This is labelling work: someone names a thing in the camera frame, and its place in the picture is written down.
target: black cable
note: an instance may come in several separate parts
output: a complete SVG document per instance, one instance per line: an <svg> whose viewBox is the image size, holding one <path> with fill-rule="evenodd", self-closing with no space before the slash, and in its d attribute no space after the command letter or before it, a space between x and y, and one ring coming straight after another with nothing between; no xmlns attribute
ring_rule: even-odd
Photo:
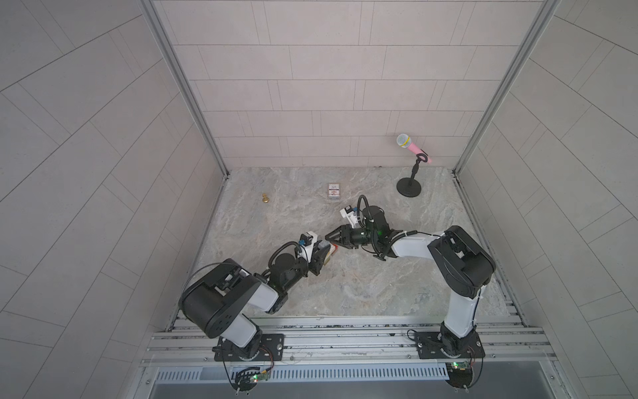
<svg viewBox="0 0 638 399"><path fill-rule="evenodd" d="M439 236L438 234L424 233L424 232L422 232L422 231L417 231L417 233L421 233L421 234L425 234L425 235L428 235L428 236L433 236L433 237L439 237L439 238L441 238L441 236Z"/></svg>

